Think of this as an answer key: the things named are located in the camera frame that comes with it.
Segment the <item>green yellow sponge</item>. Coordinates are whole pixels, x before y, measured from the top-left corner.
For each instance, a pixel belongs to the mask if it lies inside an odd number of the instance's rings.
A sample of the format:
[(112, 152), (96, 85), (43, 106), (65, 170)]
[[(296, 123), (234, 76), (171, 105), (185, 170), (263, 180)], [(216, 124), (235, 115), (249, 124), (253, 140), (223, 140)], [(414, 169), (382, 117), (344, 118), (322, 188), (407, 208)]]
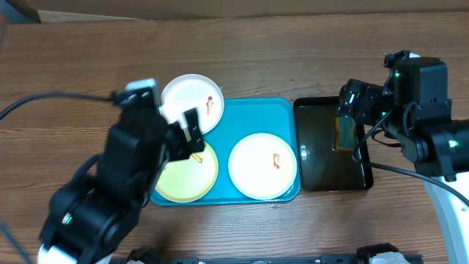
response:
[(334, 120), (334, 151), (353, 151), (357, 144), (355, 121), (351, 117)]

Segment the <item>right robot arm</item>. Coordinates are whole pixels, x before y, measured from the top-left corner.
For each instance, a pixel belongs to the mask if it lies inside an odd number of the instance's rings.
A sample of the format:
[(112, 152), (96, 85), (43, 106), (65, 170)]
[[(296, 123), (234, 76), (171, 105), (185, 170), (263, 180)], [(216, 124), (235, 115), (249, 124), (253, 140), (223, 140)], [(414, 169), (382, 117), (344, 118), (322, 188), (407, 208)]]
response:
[[(337, 114), (371, 130), (352, 151), (367, 167), (424, 181), (435, 207), (450, 263), (468, 262), (468, 121), (451, 117), (448, 69), (437, 57), (409, 50), (386, 54), (384, 85), (351, 78), (340, 90)], [(408, 171), (361, 158), (359, 148), (383, 132), (398, 142), (415, 169)]]

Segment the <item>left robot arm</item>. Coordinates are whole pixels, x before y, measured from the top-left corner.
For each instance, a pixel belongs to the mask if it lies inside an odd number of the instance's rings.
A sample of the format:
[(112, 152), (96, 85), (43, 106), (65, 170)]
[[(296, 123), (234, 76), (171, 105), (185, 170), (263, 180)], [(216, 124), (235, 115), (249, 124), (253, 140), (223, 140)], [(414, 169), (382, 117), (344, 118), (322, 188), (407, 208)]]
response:
[(108, 131), (103, 153), (90, 158), (51, 197), (40, 233), (39, 263), (108, 263), (139, 222), (170, 161), (204, 149), (196, 109), (188, 130), (153, 106), (128, 106)]

